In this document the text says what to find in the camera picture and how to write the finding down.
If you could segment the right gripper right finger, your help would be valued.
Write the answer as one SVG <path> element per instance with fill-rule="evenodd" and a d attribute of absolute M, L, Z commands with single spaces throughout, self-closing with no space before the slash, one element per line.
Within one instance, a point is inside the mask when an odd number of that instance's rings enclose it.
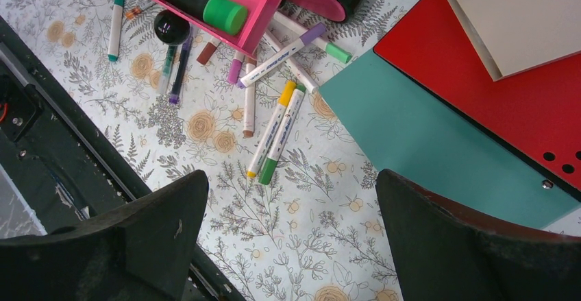
<path fill-rule="evenodd" d="M 384 169 L 375 190 L 405 300 L 579 300 L 580 238 L 514 224 Z"/>

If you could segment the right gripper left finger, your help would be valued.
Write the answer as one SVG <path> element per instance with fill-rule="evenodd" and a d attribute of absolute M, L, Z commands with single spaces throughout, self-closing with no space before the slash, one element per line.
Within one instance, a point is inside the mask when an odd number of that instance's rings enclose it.
<path fill-rule="evenodd" d="M 73 226 L 1 241 L 2 300 L 180 300 L 206 211 L 197 170 Z"/>

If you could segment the green cap black highlighter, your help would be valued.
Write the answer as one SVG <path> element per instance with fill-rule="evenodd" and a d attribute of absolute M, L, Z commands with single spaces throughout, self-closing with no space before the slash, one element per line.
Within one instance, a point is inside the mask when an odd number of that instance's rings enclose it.
<path fill-rule="evenodd" d="M 196 19 L 233 36 L 242 30 L 249 13 L 245 6 L 231 0 L 165 1 Z"/>

